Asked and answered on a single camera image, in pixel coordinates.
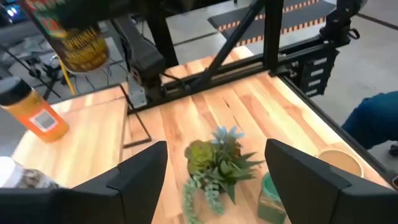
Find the blue flower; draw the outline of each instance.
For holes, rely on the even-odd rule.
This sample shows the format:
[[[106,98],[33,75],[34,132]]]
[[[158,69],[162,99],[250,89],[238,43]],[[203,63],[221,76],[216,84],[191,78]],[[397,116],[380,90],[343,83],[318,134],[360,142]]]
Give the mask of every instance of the blue flower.
[[[227,131],[226,127],[217,127],[217,132],[212,133],[212,135],[216,138],[212,140],[213,144],[224,144],[227,138],[239,139],[244,136],[244,133],[236,133],[237,128],[234,126],[231,130]]]

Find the green cup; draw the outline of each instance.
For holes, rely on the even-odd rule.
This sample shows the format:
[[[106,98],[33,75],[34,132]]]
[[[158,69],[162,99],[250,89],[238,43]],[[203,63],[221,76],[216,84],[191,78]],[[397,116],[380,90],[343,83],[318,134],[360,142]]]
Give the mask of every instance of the green cup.
[[[262,178],[261,189],[258,216],[272,224],[283,224],[286,211],[269,173]]]

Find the artificial succulent plant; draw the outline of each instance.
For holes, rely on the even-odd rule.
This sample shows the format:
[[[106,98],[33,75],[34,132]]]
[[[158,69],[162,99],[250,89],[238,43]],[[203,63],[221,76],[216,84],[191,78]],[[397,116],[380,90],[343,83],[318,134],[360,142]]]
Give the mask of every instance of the artificial succulent plant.
[[[216,132],[212,133],[214,140],[196,140],[186,148],[190,179],[184,186],[183,211],[189,223],[200,223],[192,202],[196,189],[203,189],[212,210],[222,214],[224,208],[219,199],[220,190],[225,190],[235,203],[235,184],[253,178],[253,167],[263,162],[248,160],[254,152],[241,154],[243,146],[238,139],[244,133],[237,133],[236,130],[236,127],[229,131],[225,127],[217,127]]]

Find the black metal frame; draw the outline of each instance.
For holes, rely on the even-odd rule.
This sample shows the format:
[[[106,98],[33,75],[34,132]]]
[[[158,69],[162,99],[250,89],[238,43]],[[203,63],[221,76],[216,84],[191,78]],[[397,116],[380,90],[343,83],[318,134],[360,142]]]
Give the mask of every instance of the black metal frame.
[[[142,122],[141,118],[138,115],[138,112],[134,110],[134,106],[130,101],[129,95],[126,93],[126,90],[124,89],[124,87],[122,86],[122,84],[119,84],[119,87],[121,89],[121,91],[123,92],[124,97],[126,98],[127,104],[130,107],[130,110],[133,111],[133,113],[136,115],[138,122],[141,124],[141,127],[144,129],[145,133],[147,134],[147,138],[143,139],[143,140],[138,140],[138,141],[134,141],[134,142],[130,142],[127,143],[125,145],[123,145],[123,149],[128,149],[130,147],[134,147],[134,146],[139,146],[141,144],[145,144],[148,142],[152,141],[152,136],[150,136],[147,128],[145,127],[144,123]]]
[[[307,39],[296,44],[279,48],[280,27],[282,21],[283,0],[257,0],[249,8],[249,12],[242,19],[240,25],[232,33],[224,46],[218,52],[214,61],[204,71],[181,80],[158,86],[164,92],[161,98],[152,98],[144,107],[129,114],[137,113],[157,105],[161,105],[179,98],[189,96],[203,90],[220,86],[250,75],[269,70],[270,76],[279,76],[301,99],[313,109],[331,128],[339,134],[363,159],[370,164],[389,184],[398,190],[394,185],[397,174],[387,170],[382,164],[378,163],[366,150],[359,145],[353,138],[348,136],[331,118],[329,118],[320,108],[318,108],[303,91],[290,80],[289,75],[292,71],[291,66],[294,62],[302,60],[313,60],[316,57],[331,55],[336,57],[337,47],[349,44],[349,42],[334,43],[323,38],[321,35]],[[238,40],[251,25],[255,16],[263,7],[266,7],[266,23],[264,29],[264,51],[262,54],[239,60],[237,62],[221,65],[225,58],[235,47]]]

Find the orange striped tape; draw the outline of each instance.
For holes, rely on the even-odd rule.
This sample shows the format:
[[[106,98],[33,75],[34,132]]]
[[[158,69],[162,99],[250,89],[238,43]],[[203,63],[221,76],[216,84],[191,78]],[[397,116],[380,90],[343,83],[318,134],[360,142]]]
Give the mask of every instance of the orange striped tape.
[[[282,29],[280,31],[280,34],[287,34],[289,32],[293,32],[293,31],[296,31],[296,30],[300,30],[300,29],[304,29],[304,28],[307,28],[307,27],[315,26],[315,25],[318,25],[318,24],[321,24],[321,23],[324,23],[324,22],[326,22],[326,17],[321,17],[321,18],[315,19],[313,21],[304,22],[303,24],[299,24],[299,25],[292,26],[292,27],[289,27],[289,28],[284,28],[284,29]],[[241,40],[240,42],[238,42],[236,44],[236,46],[239,47],[239,46],[244,46],[246,44],[253,44],[253,43],[256,43],[256,42],[259,42],[259,41],[262,41],[262,40],[264,40],[264,35],[259,35],[257,37],[253,37],[253,38],[248,39],[248,40]]]
[[[291,11],[294,11],[294,10],[297,10],[297,9],[301,9],[301,8],[303,8],[305,6],[310,6],[310,5],[318,3],[318,2],[319,2],[319,0],[308,0],[308,1],[305,1],[303,3],[295,4],[293,6],[287,6],[287,7],[283,8],[282,13],[291,12]],[[254,20],[265,19],[265,18],[266,18],[266,15],[263,13],[263,14],[260,14],[260,15],[256,16],[254,18]],[[221,31],[224,31],[226,29],[230,29],[230,28],[236,27],[240,23],[241,23],[241,21],[235,21],[235,22],[232,22],[232,23],[229,23],[229,24],[225,24],[225,25],[219,26],[218,27],[218,31],[221,32]]]

